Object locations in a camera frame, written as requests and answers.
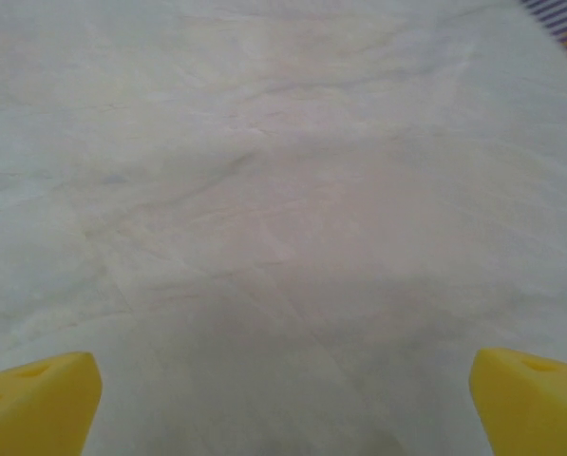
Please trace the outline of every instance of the striped object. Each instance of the striped object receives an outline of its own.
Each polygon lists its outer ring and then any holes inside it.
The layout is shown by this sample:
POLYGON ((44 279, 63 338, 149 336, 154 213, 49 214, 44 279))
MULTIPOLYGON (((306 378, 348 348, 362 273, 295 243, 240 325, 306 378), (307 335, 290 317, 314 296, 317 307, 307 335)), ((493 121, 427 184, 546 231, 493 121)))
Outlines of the striped object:
POLYGON ((567 0, 520 0, 567 49, 567 0))

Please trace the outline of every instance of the yellow object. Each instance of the yellow object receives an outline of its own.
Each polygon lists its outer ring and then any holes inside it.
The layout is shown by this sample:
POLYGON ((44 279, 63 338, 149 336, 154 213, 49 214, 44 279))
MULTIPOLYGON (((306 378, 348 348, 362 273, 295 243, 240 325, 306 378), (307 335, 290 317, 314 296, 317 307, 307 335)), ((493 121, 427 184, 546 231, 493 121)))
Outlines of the yellow object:
POLYGON ((101 394, 89 353, 0 372, 0 456, 80 455, 101 394))
POLYGON ((470 387, 496 456, 567 456, 567 364, 482 349, 470 387))

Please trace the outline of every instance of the floor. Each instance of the floor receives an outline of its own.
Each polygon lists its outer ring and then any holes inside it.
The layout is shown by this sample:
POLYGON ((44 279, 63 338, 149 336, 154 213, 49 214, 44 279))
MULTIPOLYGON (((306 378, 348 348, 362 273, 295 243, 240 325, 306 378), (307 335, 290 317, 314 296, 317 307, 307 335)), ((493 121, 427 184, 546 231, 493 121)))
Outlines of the floor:
POLYGON ((0 0, 0 370, 93 352, 86 456, 488 455, 490 345, 567 361, 518 2, 0 0))

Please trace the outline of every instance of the white floor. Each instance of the white floor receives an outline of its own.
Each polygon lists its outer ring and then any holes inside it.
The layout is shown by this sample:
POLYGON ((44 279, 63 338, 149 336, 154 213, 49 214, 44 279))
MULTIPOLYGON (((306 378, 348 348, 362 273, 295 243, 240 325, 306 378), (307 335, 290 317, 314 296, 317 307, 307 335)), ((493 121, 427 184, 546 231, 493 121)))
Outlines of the white floor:
POLYGON ((516 2, 0 0, 0 369, 95 353, 85 455, 491 454, 488 345, 567 360, 516 2))

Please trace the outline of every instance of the white marble floor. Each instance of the white marble floor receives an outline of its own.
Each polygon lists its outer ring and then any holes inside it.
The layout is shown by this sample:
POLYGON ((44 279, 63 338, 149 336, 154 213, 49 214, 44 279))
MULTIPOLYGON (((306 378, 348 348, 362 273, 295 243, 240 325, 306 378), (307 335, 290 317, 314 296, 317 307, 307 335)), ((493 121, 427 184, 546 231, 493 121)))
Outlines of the white marble floor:
POLYGON ((0 0, 0 369, 95 353, 86 455, 491 454, 487 345, 567 360, 516 2, 0 0))

